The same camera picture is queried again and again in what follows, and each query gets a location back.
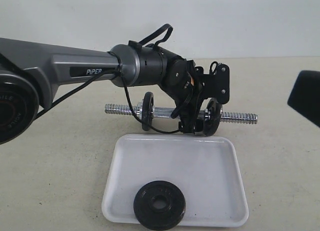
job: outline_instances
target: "white plastic tray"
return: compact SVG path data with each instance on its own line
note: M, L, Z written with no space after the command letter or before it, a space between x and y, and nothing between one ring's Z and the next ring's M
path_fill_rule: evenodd
M133 203L145 184L178 186L186 209L179 226L239 227L248 217L233 144L223 137L128 134L115 146L102 200L111 222L138 224Z

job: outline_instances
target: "threaded handle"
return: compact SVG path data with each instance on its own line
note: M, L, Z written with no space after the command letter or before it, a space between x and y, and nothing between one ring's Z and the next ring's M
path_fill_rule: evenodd
M132 106L137 113L137 106ZM104 109L106 114L110 115L132 115L129 105L108 103Z
M258 115L254 113L222 112L221 122L256 125L258 123Z

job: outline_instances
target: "black weight plate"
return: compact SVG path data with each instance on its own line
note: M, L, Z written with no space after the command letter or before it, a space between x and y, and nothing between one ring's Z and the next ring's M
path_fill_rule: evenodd
M146 92L142 103L142 121L148 125L152 124L152 114L151 109L154 105L154 94L152 92ZM144 131L149 131L150 127L148 125L142 124L142 129Z
M173 183L153 181L138 191L133 209L140 224L146 228L156 231L169 230L183 219L186 200Z
M203 134L205 136L212 136L216 133L221 120L221 106L214 98L211 98L206 106L211 115L209 120L203 121Z

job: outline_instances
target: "white tray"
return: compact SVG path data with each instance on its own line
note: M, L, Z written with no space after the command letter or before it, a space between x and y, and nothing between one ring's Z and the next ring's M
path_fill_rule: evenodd
M111 222L138 224L133 203L145 184L164 180L184 194L179 226L239 227L248 217L233 144L223 137L128 134L115 146L102 213Z

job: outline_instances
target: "gray arm housing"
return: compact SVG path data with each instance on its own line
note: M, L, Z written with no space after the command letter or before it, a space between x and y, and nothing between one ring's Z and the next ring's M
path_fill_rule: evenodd
M60 85L84 83L102 71L97 81L111 80L122 87L156 85L165 75L167 59L150 47L137 50L118 44L109 52L0 38L0 53L36 80L40 105L49 109Z

